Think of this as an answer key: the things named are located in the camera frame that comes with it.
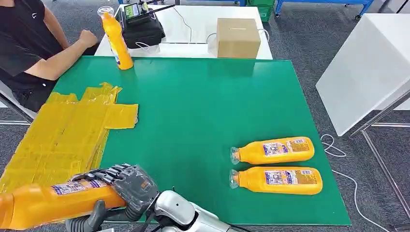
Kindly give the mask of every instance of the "plastic bottle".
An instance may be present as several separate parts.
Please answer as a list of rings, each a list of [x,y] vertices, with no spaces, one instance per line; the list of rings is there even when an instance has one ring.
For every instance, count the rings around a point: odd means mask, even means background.
[[[97,200],[123,207],[124,200],[100,180],[81,180],[41,187],[31,184],[0,194],[0,229],[24,230],[90,214]]]
[[[253,167],[243,172],[231,170],[231,188],[244,187],[254,192],[314,195],[322,190],[318,170],[306,167]]]
[[[313,157],[315,148],[307,137],[293,137],[252,142],[242,148],[231,148],[233,164],[282,163],[304,161]]]
[[[110,6],[102,6],[98,9],[98,15],[101,17],[102,27],[108,36],[119,69],[131,68],[134,62],[122,37],[122,27],[114,18],[114,9]]]

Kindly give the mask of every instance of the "green table mat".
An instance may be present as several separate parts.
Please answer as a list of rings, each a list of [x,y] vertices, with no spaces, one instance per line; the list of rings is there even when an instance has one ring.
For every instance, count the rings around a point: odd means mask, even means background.
[[[54,91],[75,93],[108,82],[123,88],[117,103],[139,104],[134,129],[112,130],[101,167],[143,167],[161,190],[183,197],[234,224],[350,225],[315,124],[290,61],[135,58],[122,71],[113,57],[82,57]],[[313,196],[230,189],[230,147],[307,136],[323,190]]]

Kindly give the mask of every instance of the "cardboard box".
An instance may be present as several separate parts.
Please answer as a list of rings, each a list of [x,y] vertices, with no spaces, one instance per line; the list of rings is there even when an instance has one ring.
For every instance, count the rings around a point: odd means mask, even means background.
[[[217,47],[219,58],[255,59],[261,38],[255,19],[218,18]]]

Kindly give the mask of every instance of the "bottle cap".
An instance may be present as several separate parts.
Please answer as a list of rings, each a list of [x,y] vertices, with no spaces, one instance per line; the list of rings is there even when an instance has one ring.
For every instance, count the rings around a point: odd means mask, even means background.
[[[233,164],[237,164],[240,161],[240,156],[239,156],[239,149],[236,147],[231,147],[231,162]]]
[[[231,186],[232,189],[239,186],[239,172],[233,169],[229,173],[229,186]]]
[[[114,9],[111,6],[102,6],[98,8],[97,14],[101,18],[113,17],[114,16]]]

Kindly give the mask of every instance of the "black t-shirt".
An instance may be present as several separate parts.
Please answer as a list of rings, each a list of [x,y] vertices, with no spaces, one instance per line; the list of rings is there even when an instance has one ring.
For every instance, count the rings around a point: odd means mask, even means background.
[[[0,6],[0,80],[14,92],[54,85],[24,72],[63,50],[44,23],[44,5],[40,0],[14,2],[14,7]]]

